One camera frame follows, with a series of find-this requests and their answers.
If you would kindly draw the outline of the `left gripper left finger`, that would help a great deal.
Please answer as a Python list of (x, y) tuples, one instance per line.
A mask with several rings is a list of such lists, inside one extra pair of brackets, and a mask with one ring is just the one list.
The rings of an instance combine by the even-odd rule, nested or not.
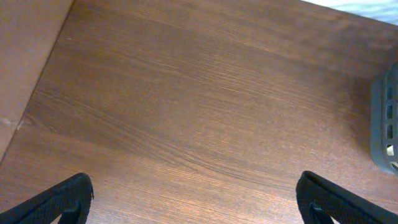
[(1, 224), (85, 224), (94, 199), (88, 174), (77, 173), (25, 202), (1, 213)]

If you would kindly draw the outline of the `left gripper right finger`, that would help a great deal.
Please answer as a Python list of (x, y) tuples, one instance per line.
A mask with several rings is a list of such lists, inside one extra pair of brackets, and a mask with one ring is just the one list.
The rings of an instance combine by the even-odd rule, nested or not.
[(397, 224), (397, 214), (307, 170), (298, 180), (296, 198), (304, 223)]

